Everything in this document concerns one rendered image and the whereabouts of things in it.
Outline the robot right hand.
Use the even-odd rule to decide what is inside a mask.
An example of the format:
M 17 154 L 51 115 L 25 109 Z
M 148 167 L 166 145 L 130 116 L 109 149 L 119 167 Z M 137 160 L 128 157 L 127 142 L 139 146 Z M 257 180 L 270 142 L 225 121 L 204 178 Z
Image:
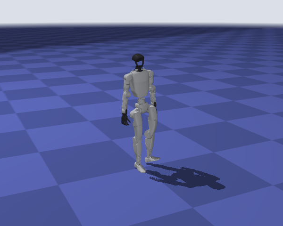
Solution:
M 124 125 L 129 125 L 127 123 L 127 120 L 129 121 L 129 119 L 127 118 L 127 109 L 125 111 L 125 113 L 122 113 L 122 117 L 121 117 L 121 123 L 124 124 Z M 129 121 L 130 122 L 130 121 Z

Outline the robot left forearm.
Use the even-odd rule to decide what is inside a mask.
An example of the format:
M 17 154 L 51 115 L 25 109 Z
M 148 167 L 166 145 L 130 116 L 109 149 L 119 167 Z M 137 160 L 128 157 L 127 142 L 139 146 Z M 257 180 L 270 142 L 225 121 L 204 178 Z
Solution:
M 154 105 L 154 102 L 156 102 L 155 91 L 150 92 L 151 105 Z

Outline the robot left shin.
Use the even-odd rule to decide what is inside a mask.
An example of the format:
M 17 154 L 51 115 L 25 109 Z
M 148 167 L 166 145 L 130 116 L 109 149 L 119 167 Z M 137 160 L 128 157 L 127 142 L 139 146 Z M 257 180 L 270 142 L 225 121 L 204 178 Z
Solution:
M 152 154 L 153 145 L 154 145 L 154 134 L 151 138 L 145 139 L 145 145 L 146 145 L 146 148 L 147 148 L 147 158 L 150 158 L 150 156 Z

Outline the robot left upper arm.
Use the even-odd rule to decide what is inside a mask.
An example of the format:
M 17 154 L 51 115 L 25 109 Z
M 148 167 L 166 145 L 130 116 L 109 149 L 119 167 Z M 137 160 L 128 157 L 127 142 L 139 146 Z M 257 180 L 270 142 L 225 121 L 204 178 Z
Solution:
M 156 87 L 153 85 L 153 76 L 154 76 L 154 72 L 151 70 L 147 70 L 149 72 L 149 91 L 153 92 L 156 90 Z

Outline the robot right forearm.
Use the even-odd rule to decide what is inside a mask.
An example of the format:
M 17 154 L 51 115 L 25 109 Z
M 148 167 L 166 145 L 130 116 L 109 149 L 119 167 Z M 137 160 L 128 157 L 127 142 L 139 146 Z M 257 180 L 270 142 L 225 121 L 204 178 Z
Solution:
M 125 113 L 126 109 L 128 108 L 128 98 L 126 98 L 126 92 L 123 93 L 122 101 L 122 113 Z

